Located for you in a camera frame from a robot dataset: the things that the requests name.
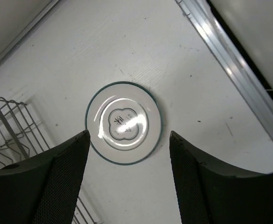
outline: metal wire basket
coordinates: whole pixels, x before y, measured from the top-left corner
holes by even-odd
[[[0,168],[52,148],[54,145],[48,141],[50,139],[42,134],[41,122],[30,105],[0,97]],[[98,223],[82,195],[80,193],[78,197],[73,223]]]

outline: scratch on surface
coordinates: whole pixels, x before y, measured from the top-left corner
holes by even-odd
[[[234,139],[234,135],[233,135],[233,133],[232,133],[232,131],[231,131],[231,129],[230,129],[228,123],[225,122],[225,125],[226,125],[226,127],[229,129],[229,132],[230,132],[231,136],[232,136],[233,139]]]
[[[189,53],[190,50],[192,50],[193,48],[188,48],[187,54]]]
[[[167,73],[167,71],[168,71],[168,67],[169,67],[169,63],[167,63],[167,64],[166,64],[166,67],[165,67],[165,72],[164,72],[163,77],[165,77],[165,75],[166,75],[166,73]]]
[[[151,89],[151,79],[150,79],[150,82],[149,82],[149,91],[150,91],[150,89]]]
[[[225,122],[225,125],[226,125],[226,127],[228,128],[228,130],[229,130],[229,132],[230,132],[231,137],[233,138],[233,143],[234,143],[234,144],[236,144],[236,140],[234,139],[234,135],[233,135],[233,133],[232,133],[232,131],[231,131],[231,129],[230,129],[230,127],[229,127],[228,123],[226,123],[226,122]]]
[[[133,53],[136,53],[136,51],[132,48],[132,46],[129,44],[129,40],[128,40],[128,42],[126,41],[126,43],[128,44],[128,46],[129,46],[129,48],[131,49],[131,51],[133,52]]]
[[[131,77],[132,81],[136,81],[136,79],[131,74],[129,74],[129,76]]]

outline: white surface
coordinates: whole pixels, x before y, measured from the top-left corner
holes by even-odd
[[[273,88],[273,0],[211,0]]]
[[[129,83],[101,90],[86,116],[92,146],[118,164],[140,162],[160,139],[162,121],[157,104],[145,90]]]
[[[63,2],[0,67],[0,96],[30,98],[61,143],[84,129],[92,96],[115,81],[148,88],[165,127],[136,165],[90,150],[83,184],[106,223],[181,223],[170,130],[236,166],[273,171],[273,143],[171,0]]]
[[[50,0],[0,0],[0,54],[49,2]]]

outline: round glass dish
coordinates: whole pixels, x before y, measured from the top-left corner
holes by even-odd
[[[155,98],[131,82],[101,88],[87,107],[85,126],[94,150],[119,165],[147,158],[158,145],[163,128]]]

